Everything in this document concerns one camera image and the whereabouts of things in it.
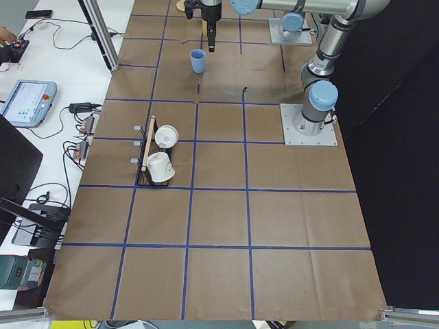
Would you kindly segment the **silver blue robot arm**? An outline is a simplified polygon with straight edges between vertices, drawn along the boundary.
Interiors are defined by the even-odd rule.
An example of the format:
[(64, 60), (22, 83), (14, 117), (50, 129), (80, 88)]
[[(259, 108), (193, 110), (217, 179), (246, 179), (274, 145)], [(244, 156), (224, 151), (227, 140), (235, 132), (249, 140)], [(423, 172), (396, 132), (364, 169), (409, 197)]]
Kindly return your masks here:
[(281, 31), (284, 35), (298, 32), (314, 32), (310, 27), (303, 27), (305, 15), (303, 13), (288, 12), (281, 19)]
[(317, 136), (333, 122), (326, 117), (339, 96), (337, 87), (329, 81), (334, 63), (357, 22), (376, 16), (388, 4), (388, 1), (231, 1), (232, 9), (240, 16), (256, 10), (285, 11), (281, 19), (284, 35), (298, 32), (306, 13), (331, 16), (329, 25), (319, 34), (315, 56), (300, 71), (305, 96), (302, 108), (289, 121), (300, 135)]

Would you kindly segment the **person hand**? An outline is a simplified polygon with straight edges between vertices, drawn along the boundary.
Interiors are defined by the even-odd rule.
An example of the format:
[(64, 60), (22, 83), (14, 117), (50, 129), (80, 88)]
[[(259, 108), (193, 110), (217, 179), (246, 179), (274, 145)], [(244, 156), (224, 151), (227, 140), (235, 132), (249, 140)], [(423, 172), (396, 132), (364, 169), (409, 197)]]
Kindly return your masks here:
[(17, 36), (5, 27), (0, 27), (0, 43), (2, 46), (13, 43), (17, 40)]

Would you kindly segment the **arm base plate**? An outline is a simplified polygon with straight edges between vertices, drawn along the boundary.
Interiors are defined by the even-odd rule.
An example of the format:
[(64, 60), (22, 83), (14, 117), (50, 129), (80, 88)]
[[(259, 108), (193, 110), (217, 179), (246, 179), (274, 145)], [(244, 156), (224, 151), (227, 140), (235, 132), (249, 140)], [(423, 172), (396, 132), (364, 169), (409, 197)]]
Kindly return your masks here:
[(334, 123), (330, 114), (324, 121), (314, 123), (302, 115), (302, 104), (281, 103), (280, 110), (285, 145), (337, 147)]
[(302, 29), (298, 32), (286, 32), (282, 27), (282, 18), (269, 18), (270, 39), (272, 45), (311, 46), (311, 29), (304, 20)]

